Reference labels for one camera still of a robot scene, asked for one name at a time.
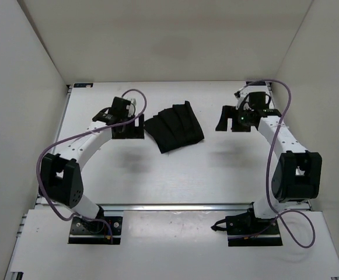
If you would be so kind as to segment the black pleated skirt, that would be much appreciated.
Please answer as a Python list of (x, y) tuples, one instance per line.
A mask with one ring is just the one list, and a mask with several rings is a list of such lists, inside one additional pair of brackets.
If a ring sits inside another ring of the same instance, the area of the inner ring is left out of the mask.
[(204, 133), (189, 101), (158, 112), (144, 122), (144, 128), (156, 142), (160, 153), (204, 140)]

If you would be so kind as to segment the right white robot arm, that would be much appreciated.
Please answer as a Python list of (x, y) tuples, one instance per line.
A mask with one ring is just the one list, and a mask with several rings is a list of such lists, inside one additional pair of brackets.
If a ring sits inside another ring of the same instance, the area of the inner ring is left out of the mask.
[(317, 198), (320, 188), (322, 157), (296, 140), (274, 108), (266, 92), (238, 91), (236, 106), (223, 106), (216, 131), (250, 132), (255, 128), (270, 144), (269, 158), (278, 159), (275, 171), (265, 175), (265, 197), (252, 204), (253, 212), (244, 219), (244, 228), (258, 233), (264, 219), (300, 202)]

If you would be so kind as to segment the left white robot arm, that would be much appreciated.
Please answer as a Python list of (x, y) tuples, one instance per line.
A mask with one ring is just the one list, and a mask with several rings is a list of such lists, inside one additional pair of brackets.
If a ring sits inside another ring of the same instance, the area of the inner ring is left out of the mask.
[(124, 94), (115, 97), (111, 106), (101, 109), (92, 118), (85, 132), (52, 145), (66, 143), (63, 150), (51, 153), (51, 149), (46, 148), (40, 154), (36, 166), (39, 194), (61, 219), (65, 216), (58, 211), (57, 204), (72, 211), (72, 216), (83, 218), (84, 225), (91, 232), (102, 230), (102, 208), (85, 195), (81, 172), (108, 141), (144, 138), (144, 113), (136, 109), (134, 98), (127, 98)]

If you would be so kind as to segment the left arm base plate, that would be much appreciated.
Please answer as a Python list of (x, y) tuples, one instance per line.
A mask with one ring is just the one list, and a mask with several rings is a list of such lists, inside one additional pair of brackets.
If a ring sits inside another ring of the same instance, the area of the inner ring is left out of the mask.
[(123, 216), (104, 216), (110, 225), (112, 236), (103, 222), (91, 222), (74, 217), (69, 230), (69, 244), (120, 245)]

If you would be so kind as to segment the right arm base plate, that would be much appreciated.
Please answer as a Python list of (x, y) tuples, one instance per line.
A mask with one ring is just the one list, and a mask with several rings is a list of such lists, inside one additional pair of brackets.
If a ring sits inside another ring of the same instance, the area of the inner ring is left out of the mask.
[(215, 222), (211, 229), (226, 232), (229, 247), (278, 247), (282, 246), (279, 226), (275, 219), (256, 218), (245, 212), (226, 216)]

